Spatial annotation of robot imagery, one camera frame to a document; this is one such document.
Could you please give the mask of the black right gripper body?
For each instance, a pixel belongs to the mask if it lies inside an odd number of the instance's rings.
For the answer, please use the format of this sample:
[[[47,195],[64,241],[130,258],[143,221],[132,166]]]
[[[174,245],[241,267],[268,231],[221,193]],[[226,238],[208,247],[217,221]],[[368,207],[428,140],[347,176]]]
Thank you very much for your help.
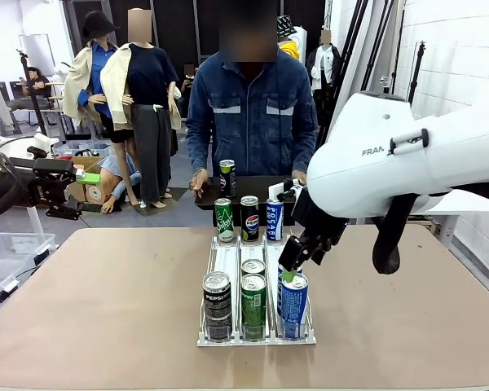
[[[327,214],[311,199],[307,188],[302,188],[292,212],[293,219],[303,227],[296,240],[300,255],[329,252],[336,246],[349,219]]]

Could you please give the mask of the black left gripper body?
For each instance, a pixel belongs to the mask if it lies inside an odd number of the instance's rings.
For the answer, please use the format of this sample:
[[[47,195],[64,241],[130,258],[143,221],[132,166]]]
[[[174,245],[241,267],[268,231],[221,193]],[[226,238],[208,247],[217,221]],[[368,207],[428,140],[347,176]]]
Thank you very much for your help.
[[[14,206],[64,205],[68,201],[67,186],[80,176],[70,160],[11,158],[11,163],[20,179]]]

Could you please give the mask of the person's right hand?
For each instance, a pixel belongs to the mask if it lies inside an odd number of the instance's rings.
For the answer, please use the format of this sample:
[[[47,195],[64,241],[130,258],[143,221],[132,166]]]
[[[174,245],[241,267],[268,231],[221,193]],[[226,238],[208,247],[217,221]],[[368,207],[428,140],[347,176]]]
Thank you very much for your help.
[[[202,198],[204,186],[209,182],[209,172],[207,169],[197,169],[189,183],[189,190],[196,198]]]

